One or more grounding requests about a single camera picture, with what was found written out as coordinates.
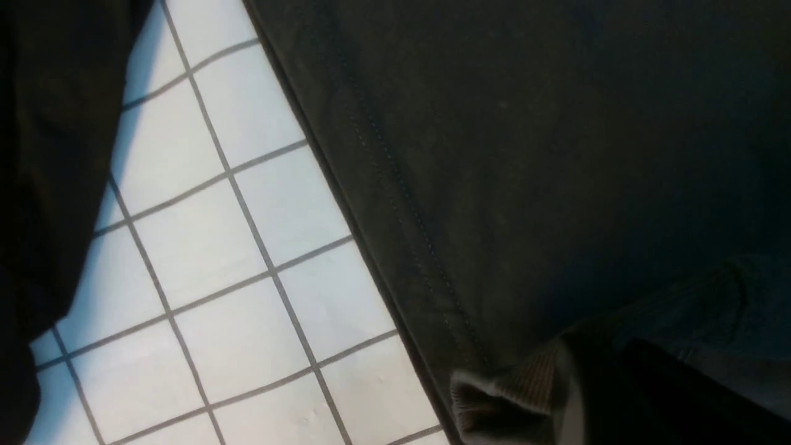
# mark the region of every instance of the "stitching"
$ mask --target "stitching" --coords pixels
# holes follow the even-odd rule
[[[301,23],[303,25],[303,29],[308,30],[308,35],[310,36],[310,40],[311,40],[311,43],[313,44],[313,46],[315,48],[321,48],[321,46],[319,44],[319,40],[318,40],[317,35],[316,35],[316,30],[314,28],[308,26],[307,17],[305,16],[305,14],[304,14],[302,8],[300,7],[299,3],[295,2],[293,4],[293,6],[294,6],[294,9],[295,9],[295,12],[296,12],[297,16],[299,17],[299,19],[300,19],[300,21],[301,21]],[[312,2],[311,6],[313,7],[314,12],[316,12],[316,3]],[[332,43],[335,42],[335,39],[334,39],[334,37],[332,36],[331,33],[330,33],[330,40],[331,40]],[[343,97],[343,92],[342,92],[341,87],[339,85],[338,79],[336,78],[335,73],[331,69],[329,62],[327,61],[327,57],[325,57],[324,51],[319,50],[319,51],[317,51],[317,54],[319,56],[319,60],[324,65],[324,68],[327,71],[327,76],[329,77],[331,86],[333,87],[333,89],[337,90],[338,94],[342,95],[341,97]],[[365,143],[365,139],[362,137],[362,133],[360,132],[360,128],[358,126],[358,122],[354,118],[354,116],[353,116],[353,114],[352,114],[352,112],[351,112],[351,110],[349,108],[349,105],[348,105],[347,101],[346,100],[341,100],[341,104],[343,105],[343,110],[346,113],[346,115],[348,116],[349,121],[351,122],[352,126],[354,127],[354,131],[357,134],[357,137],[358,137],[358,139],[360,141],[360,144],[365,148],[366,151],[369,152],[369,154],[372,154],[368,144]],[[430,295],[433,297],[435,295],[433,286],[431,285],[431,282],[428,280],[428,276],[426,274],[425,268],[422,265],[422,262],[418,259],[417,253],[414,250],[414,246],[409,241],[409,237],[407,236],[406,230],[404,229],[403,220],[400,218],[400,216],[398,214],[398,205],[396,204],[395,199],[393,198],[393,195],[390,192],[388,192],[388,190],[384,186],[384,175],[382,174],[382,171],[381,171],[381,168],[379,167],[379,165],[373,159],[373,154],[372,154],[371,159],[370,159],[369,162],[370,162],[370,165],[373,167],[373,170],[374,170],[374,172],[375,172],[375,174],[377,176],[377,181],[379,183],[379,188],[387,196],[388,203],[390,204],[390,207],[393,210],[393,214],[395,216],[395,220],[399,224],[399,228],[401,229],[401,233],[404,235],[404,239],[407,241],[407,245],[409,246],[409,251],[410,251],[410,255],[412,257],[412,261],[414,262],[415,266],[417,266],[418,270],[420,271],[420,275],[422,277],[422,281],[423,281],[424,286],[429,291]],[[430,298],[429,300],[431,301],[431,304],[434,307],[434,309],[439,314],[442,315],[442,321],[445,323],[445,326],[448,329],[448,332],[450,333],[454,344],[456,345],[456,350],[461,353],[462,359],[464,360],[465,365],[467,365],[469,367],[470,366],[470,361],[469,361],[469,358],[467,357],[467,352],[464,350],[464,348],[462,348],[458,336],[453,331],[453,329],[451,329],[450,321],[448,320],[448,316],[442,310],[440,310],[440,308],[437,305],[437,302],[436,302],[436,300],[434,298]]]
[[[316,2],[315,1],[312,2],[312,5],[314,6],[314,10],[315,10],[316,9],[315,8]],[[324,18],[327,21],[329,21],[329,19],[330,19],[330,17],[327,14],[324,15]],[[357,96],[357,99],[358,99],[358,103],[363,107],[363,110],[365,111],[365,114],[368,117],[368,123],[371,126],[371,128],[373,129],[374,134],[376,135],[376,139],[377,139],[378,145],[380,146],[380,148],[384,152],[385,156],[387,156],[387,158],[388,158],[388,163],[390,165],[390,169],[391,169],[392,173],[395,175],[395,178],[396,178],[396,180],[399,183],[399,187],[401,189],[401,192],[403,194],[404,199],[407,201],[407,204],[409,206],[409,210],[410,210],[410,213],[412,214],[412,217],[414,218],[415,222],[418,224],[418,228],[420,229],[420,233],[423,236],[423,240],[426,242],[426,247],[429,250],[429,254],[430,254],[431,258],[432,258],[434,267],[439,272],[440,278],[443,280],[443,282],[445,283],[445,286],[448,289],[449,296],[451,297],[451,300],[453,301],[453,305],[456,308],[456,311],[461,316],[462,322],[464,323],[464,326],[465,326],[465,329],[467,330],[467,333],[469,334],[470,338],[472,339],[472,342],[473,342],[473,345],[475,346],[475,350],[477,352],[478,357],[483,360],[483,363],[484,363],[484,365],[486,367],[489,367],[489,360],[488,360],[487,354],[485,354],[483,352],[483,348],[481,347],[480,341],[479,341],[477,335],[475,334],[475,331],[472,328],[472,325],[471,325],[471,323],[469,321],[469,318],[467,317],[466,312],[464,311],[464,309],[461,306],[461,303],[459,302],[458,295],[456,294],[456,291],[453,289],[453,286],[451,285],[450,280],[448,279],[447,275],[445,274],[445,269],[442,267],[442,265],[441,265],[441,263],[439,261],[439,258],[437,257],[437,253],[434,250],[433,243],[431,242],[430,237],[428,235],[428,231],[426,230],[426,227],[423,224],[422,219],[420,218],[420,215],[419,215],[419,213],[417,211],[417,208],[414,205],[414,201],[412,200],[412,197],[411,197],[411,195],[409,193],[407,185],[403,181],[403,175],[401,174],[401,172],[399,170],[399,167],[396,164],[395,158],[392,156],[392,152],[388,149],[388,146],[385,143],[384,138],[382,137],[382,134],[379,131],[379,127],[376,125],[376,121],[373,119],[372,113],[370,112],[370,109],[369,109],[369,106],[368,106],[368,101],[365,99],[365,94],[362,92],[362,90],[360,89],[358,83],[352,77],[351,70],[349,69],[348,63],[346,62],[346,58],[343,56],[340,46],[337,45],[337,43],[335,41],[335,35],[332,32],[330,32],[329,34],[330,34],[330,36],[329,36],[330,43],[332,44],[333,48],[335,48],[336,55],[338,56],[338,59],[339,59],[341,65],[344,68],[343,71],[344,71],[344,74],[346,75],[346,80],[348,82],[350,82],[351,85],[353,86],[354,92],[356,93],[356,96]],[[357,123],[356,123],[355,119],[352,117],[352,115],[350,113],[350,110],[347,107],[344,107],[344,108],[346,108],[346,114],[349,115],[349,118],[352,121],[352,124],[354,125],[354,129],[358,133],[358,138],[360,139],[361,143],[363,143],[363,145],[367,149],[368,146],[365,145],[365,143],[363,142],[362,136],[361,136],[361,134],[359,132],[359,128],[357,126]],[[373,162],[373,161],[372,161],[372,165],[377,169],[377,176],[382,181],[383,178],[381,176],[380,171],[378,170],[378,165],[376,165],[375,162]],[[399,219],[399,217],[397,215],[397,206],[393,202],[392,198],[390,198],[390,202],[391,202],[391,206],[393,207],[393,211],[396,212],[396,218],[398,219],[399,224],[402,226],[402,230],[403,230],[403,224],[402,224],[401,220]],[[416,256],[414,250],[411,250],[411,251],[412,251],[412,254],[413,254],[413,259],[414,259],[415,263],[417,264],[418,263],[417,256]],[[430,294],[434,295],[433,288],[428,283],[428,279],[427,279],[427,277],[425,275],[424,275],[424,279],[426,281],[427,287],[429,288]],[[454,332],[450,328],[450,324],[448,323],[447,317],[445,317],[443,315],[443,318],[445,320],[445,324],[448,326],[448,329],[451,331],[451,334],[454,334]]]

